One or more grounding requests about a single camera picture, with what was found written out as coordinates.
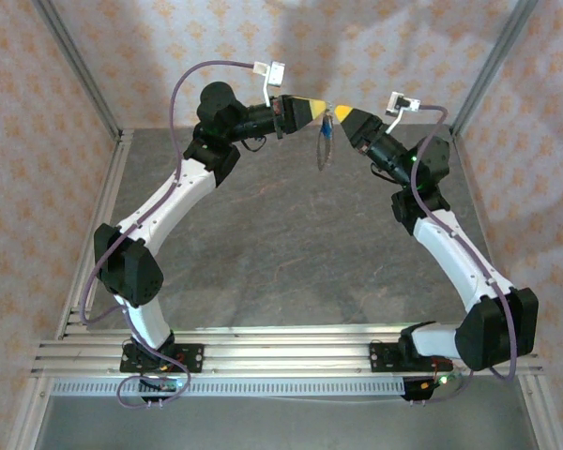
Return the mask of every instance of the gray table surface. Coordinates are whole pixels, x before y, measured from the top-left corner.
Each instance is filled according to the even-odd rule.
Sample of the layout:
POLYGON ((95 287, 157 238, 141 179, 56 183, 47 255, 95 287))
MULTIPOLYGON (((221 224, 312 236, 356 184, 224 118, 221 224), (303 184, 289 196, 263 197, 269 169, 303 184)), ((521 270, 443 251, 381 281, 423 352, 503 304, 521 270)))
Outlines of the gray table surface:
MULTIPOLYGON (((400 126, 412 146, 430 126, 400 126)), ((242 158, 181 220, 157 261, 160 302, 175 329, 208 326, 457 322, 463 305, 433 257, 391 211, 393 185, 336 128, 333 163, 318 172, 318 128, 270 139, 242 158)), ((191 129, 180 129, 183 147, 191 129)), ((442 137, 448 138, 444 129, 442 137)), ((175 166, 166 129, 136 130, 112 222, 131 214, 175 166)), ((486 246, 453 149, 442 192, 474 244, 486 246)), ((92 311, 113 298, 100 286, 92 311)), ((115 314, 96 329, 125 328, 115 314)))

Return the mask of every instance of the patterned wallpaper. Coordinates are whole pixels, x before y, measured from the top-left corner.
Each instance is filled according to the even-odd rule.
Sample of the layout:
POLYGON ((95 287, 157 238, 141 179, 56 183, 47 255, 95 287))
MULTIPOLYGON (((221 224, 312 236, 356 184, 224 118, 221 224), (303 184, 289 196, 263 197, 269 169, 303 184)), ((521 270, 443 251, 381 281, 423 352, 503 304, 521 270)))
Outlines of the patterned wallpaper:
MULTIPOLYGON (((516 0, 54 0, 121 128, 163 128, 181 73, 206 59, 286 63, 283 93, 382 112, 393 90, 456 114, 516 0)), ((262 77, 193 75, 178 124, 202 88, 225 80, 262 103, 262 77)), ((408 114, 405 122, 428 122, 408 114)))
POLYGON ((113 143, 29 0, 0 0, 0 449, 52 338, 113 143))
POLYGON ((539 2, 464 141, 495 260, 540 299, 563 423, 563 0, 539 2))

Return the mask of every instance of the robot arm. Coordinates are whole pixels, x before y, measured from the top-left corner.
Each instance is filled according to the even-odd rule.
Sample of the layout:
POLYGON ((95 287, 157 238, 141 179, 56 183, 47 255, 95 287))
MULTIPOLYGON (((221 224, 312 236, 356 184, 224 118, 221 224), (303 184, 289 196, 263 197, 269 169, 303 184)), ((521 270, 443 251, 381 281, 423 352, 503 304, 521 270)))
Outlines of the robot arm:
MULTIPOLYGON (((400 95, 394 98, 395 104, 402 103, 401 110, 412 107, 414 101, 400 95)), ((458 327, 425 322, 405 328, 399 342, 403 362, 408 365, 418 358, 442 356, 461 359, 471 369, 482 370, 508 361, 510 340, 507 319, 493 285, 505 295, 509 304, 517 355, 530 353, 536 333, 538 299, 529 289, 515 289, 513 283, 492 267, 449 210, 449 204, 438 186, 438 182, 449 173, 448 143, 438 138, 431 141, 427 156, 418 162, 416 178, 419 196, 427 208, 448 225, 445 229, 427 217, 415 201, 411 188, 411 172, 422 142, 407 150, 388 133, 395 124, 388 127, 379 117, 347 106, 337 107, 335 113, 353 147, 402 187, 392 196, 394 216, 434 256, 456 288, 467 313, 458 327), (463 243, 473 250, 477 258, 472 258, 465 251, 463 243)))
POLYGON ((100 281, 117 303, 126 307, 140 335, 134 336, 136 344, 143 340, 152 349, 172 356, 174 337, 162 316, 157 296, 164 277, 155 256, 175 225, 235 167, 240 154, 234 143, 272 133, 280 139, 304 128, 326 107, 323 100, 279 96, 247 108, 236 99, 228 84, 214 82, 205 87, 197 111, 201 121, 184 152, 179 179, 175 171, 137 211, 116 227, 103 223, 94 234, 98 261, 121 236, 121 230, 137 225, 99 271, 100 281), (148 220, 138 224, 138 218, 160 202, 169 189, 173 191, 167 200, 148 220))

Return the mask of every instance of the metal post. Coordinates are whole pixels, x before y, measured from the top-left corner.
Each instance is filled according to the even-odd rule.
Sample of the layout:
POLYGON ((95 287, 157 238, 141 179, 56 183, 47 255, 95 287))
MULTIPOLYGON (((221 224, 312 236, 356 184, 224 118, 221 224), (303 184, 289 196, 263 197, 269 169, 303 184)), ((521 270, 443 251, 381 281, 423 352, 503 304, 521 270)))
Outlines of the metal post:
POLYGON ((453 136, 463 132, 537 3, 538 0, 519 0, 515 5, 476 82, 469 91, 463 107, 450 128, 453 136))
POLYGON ((67 59, 71 69, 82 84, 85 93, 94 105, 94 108, 96 108, 96 112, 111 135, 111 138, 113 138, 113 140, 119 139, 121 132, 114 120, 113 113, 102 96, 102 93, 99 91, 98 85, 94 81, 94 77, 92 77, 92 74, 85 65, 84 59, 77 50, 77 47, 68 33, 67 27, 63 24, 58 11, 56 11, 56 7, 54 6, 52 0, 32 1, 39 15, 44 22, 46 22, 46 26, 48 26, 48 29, 53 34, 58 47, 65 56, 65 59, 67 59))

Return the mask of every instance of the gray floor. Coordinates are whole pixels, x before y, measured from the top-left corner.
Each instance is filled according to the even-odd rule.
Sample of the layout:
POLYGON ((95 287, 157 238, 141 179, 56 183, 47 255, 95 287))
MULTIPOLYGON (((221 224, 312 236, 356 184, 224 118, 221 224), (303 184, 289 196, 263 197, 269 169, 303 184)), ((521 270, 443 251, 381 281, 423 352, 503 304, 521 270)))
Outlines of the gray floor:
MULTIPOLYGON (((414 145, 429 126, 394 131, 414 145)), ((333 164, 318 172, 309 127, 257 154, 243 151, 225 182, 165 241, 160 301, 176 329, 205 326, 456 322, 462 304, 434 259, 392 215, 391 184, 336 129, 333 164)), ((191 130, 180 130, 183 148, 191 130)), ((132 213, 175 166, 168 131, 136 130, 112 223, 132 213)), ((486 247, 455 154, 444 196, 486 247)), ((113 303, 101 287, 93 311, 113 303)), ((115 315, 96 328, 124 328, 115 315)))
POLYGON ((132 411, 113 397, 53 397, 37 449, 533 450, 517 385, 476 377, 460 396, 425 408, 370 397, 186 397, 132 411))

